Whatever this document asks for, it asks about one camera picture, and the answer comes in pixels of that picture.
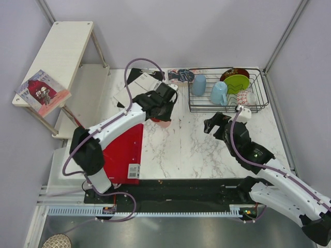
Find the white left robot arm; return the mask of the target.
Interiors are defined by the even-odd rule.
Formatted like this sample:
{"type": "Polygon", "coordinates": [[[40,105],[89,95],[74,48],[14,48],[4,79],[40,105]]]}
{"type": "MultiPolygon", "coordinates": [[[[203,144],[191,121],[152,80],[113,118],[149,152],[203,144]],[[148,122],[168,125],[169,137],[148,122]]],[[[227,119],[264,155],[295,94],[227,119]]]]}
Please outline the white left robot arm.
{"type": "Polygon", "coordinates": [[[102,203],[113,199],[112,184],[139,183],[143,124],[150,119],[168,126],[177,91],[174,84],[160,83],[155,90],[135,96],[115,116],[87,129],[75,129],[69,157],[102,203]]]}

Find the green plate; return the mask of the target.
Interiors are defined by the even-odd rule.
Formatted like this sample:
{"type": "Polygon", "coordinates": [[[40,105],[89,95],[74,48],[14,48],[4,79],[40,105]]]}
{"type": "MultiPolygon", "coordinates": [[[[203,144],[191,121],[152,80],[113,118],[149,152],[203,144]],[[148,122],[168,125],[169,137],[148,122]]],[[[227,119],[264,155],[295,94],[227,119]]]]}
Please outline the green plate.
{"type": "Polygon", "coordinates": [[[249,87],[249,78],[243,75],[233,75],[224,81],[228,86],[228,95],[236,95],[241,90],[246,90],[249,87]]]}

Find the light blue mug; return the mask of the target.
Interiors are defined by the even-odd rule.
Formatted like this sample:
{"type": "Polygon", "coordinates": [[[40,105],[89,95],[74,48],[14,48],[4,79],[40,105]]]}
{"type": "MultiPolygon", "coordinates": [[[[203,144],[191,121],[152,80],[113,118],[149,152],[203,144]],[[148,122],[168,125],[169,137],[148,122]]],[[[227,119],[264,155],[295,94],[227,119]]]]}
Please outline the light blue mug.
{"type": "Polygon", "coordinates": [[[210,101],[217,105],[227,105],[227,92],[228,86],[225,82],[219,81],[215,83],[210,93],[210,101]]]}

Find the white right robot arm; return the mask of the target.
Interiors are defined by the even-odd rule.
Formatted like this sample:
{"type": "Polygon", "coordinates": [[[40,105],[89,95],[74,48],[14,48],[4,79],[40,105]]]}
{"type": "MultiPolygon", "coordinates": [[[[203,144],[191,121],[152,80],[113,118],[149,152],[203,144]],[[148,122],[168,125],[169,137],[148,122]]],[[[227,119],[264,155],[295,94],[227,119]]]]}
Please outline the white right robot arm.
{"type": "Polygon", "coordinates": [[[255,177],[246,177],[237,190],[238,200],[266,205],[295,222],[303,233],[320,246],[330,243],[330,198],[317,192],[276,159],[262,145],[251,140],[246,109],[235,117],[217,112],[204,120],[204,133],[218,129],[214,138],[226,144],[232,157],[255,177]]]}

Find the pink plastic cup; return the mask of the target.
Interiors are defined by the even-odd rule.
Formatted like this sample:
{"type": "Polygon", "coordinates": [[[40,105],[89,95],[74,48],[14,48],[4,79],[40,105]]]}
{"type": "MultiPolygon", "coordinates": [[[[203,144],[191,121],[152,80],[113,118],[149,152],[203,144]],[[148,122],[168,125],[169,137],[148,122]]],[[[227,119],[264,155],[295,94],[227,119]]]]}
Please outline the pink plastic cup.
{"type": "Polygon", "coordinates": [[[171,124],[171,121],[162,121],[156,118],[151,118],[151,121],[155,124],[159,125],[162,128],[168,128],[171,124]]]}

